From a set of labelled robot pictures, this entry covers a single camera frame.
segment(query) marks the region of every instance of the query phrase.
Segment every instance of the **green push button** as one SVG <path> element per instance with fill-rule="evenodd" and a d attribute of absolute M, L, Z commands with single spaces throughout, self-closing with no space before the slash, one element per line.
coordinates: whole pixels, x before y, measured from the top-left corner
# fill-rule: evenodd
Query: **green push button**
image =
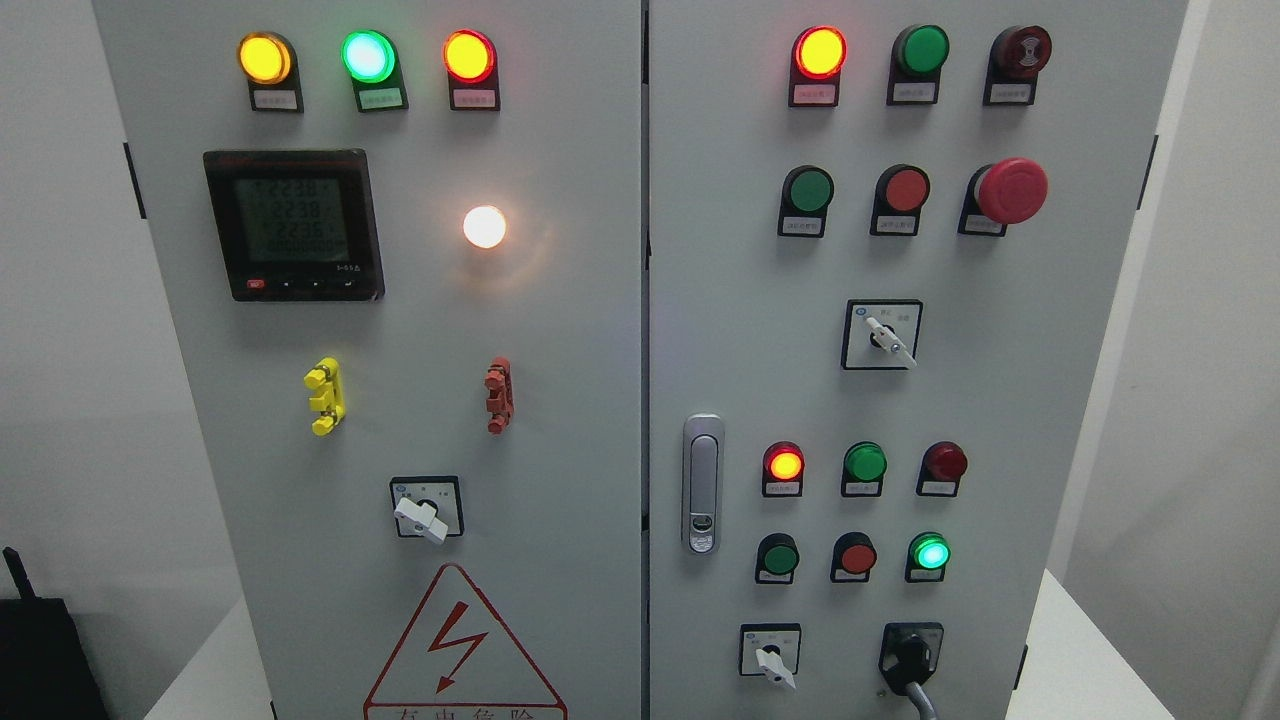
<path fill-rule="evenodd" d="M 822 210 L 831 202 L 831 196 L 836 190 L 831 182 L 831 176 L 813 167 L 794 172 L 790 179 L 787 202 L 801 213 L 817 213 Z"/>
<path fill-rule="evenodd" d="M 764 569 L 774 575 L 786 575 L 800 565 L 800 553 L 794 547 L 776 544 L 764 553 Z"/>
<path fill-rule="evenodd" d="M 845 474 L 860 483 L 872 483 L 884 477 L 888 460 L 874 442 L 860 442 L 845 454 Z"/>
<path fill-rule="evenodd" d="M 902 32 L 897 61 L 904 70 L 927 76 L 942 67 L 951 53 L 951 41 L 938 26 L 918 26 Z"/>

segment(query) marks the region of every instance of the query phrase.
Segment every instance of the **illuminated indicator light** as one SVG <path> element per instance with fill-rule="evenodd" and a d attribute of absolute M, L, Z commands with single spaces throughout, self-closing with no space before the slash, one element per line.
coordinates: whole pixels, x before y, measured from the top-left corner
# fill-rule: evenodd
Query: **illuminated indicator light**
<path fill-rule="evenodd" d="M 764 451 L 765 482 L 788 483 L 804 475 L 804 452 L 794 442 L 776 442 Z"/>
<path fill-rule="evenodd" d="M 774 575 L 786 575 L 800 565 L 800 553 L 794 547 L 776 544 L 764 553 L 764 569 Z"/>
<path fill-rule="evenodd" d="M 780 452 L 769 460 L 769 473 L 780 480 L 792 480 L 804 469 L 804 460 L 795 452 Z"/>
<path fill-rule="evenodd" d="M 493 74 L 498 54 L 493 42 L 481 32 L 460 29 L 444 41 L 444 69 L 454 78 L 466 82 L 483 82 Z"/>
<path fill-rule="evenodd" d="M 241 40 L 241 69 L 259 85 L 278 85 L 293 70 L 293 54 L 273 32 L 251 32 Z"/>
<path fill-rule="evenodd" d="M 476 247 L 494 247 L 507 237 L 507 217 L 493 205 L 480 205 L 462 219 L 462 234 Z"/>
<path fill-rule="evenodd" d="M 937 533 L 924 533 L 911 541 L 911 562 L 925 570 L 937 570 L 951 560 L 951 546 Z"/>
<path fill-rule="evenodd" d="M 915 76 L 927 76 L 942 67 L 951 54 L 951 41 L 938 26 L 908 29 L 899 46 L 899 64 Z"/>
<path fill-rule="evenodd" d="M 845 53 L 845 36 L 838 29 L 812 27 L 796 40 L 796 68 L 809 79 L 827 79 L 840 72 Z"/>
<path fill-rule="evenodd" d="M 396 49 L 383 33 L 357 29 L 342 44 L 342 61 L 360 82 L 383 82 L 396 69 Z"/>

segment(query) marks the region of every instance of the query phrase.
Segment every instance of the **high voltage warning sign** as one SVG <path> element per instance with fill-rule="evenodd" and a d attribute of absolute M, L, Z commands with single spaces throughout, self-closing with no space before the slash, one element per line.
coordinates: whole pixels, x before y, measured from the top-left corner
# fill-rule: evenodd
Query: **high voltage warning sign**
<path fill-rule="evenodd" d="M 567 720 L 489 598 L 445 562 L 365 700 L 365 720 Z"/>

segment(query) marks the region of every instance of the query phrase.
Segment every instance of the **lcd display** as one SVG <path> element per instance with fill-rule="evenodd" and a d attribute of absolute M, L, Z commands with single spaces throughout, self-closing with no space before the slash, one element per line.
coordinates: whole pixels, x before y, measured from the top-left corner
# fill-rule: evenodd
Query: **lcd display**
<path fill-rule="evenodd" d="M 241 178 L 234 187 L 251 261 L 351 260 L 337 178 Z"/>

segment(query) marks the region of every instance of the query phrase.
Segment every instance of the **white indicator light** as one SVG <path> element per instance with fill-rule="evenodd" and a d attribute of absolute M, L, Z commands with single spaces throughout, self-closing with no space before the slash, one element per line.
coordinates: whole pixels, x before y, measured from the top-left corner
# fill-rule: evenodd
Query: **white indicator light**
<path fill-rule="evenodd" d="M 472 208 L 462 219 L 462 234 L 476 247 L 493 247 L 507 237 L 507 218 L 493 205 Z"/>

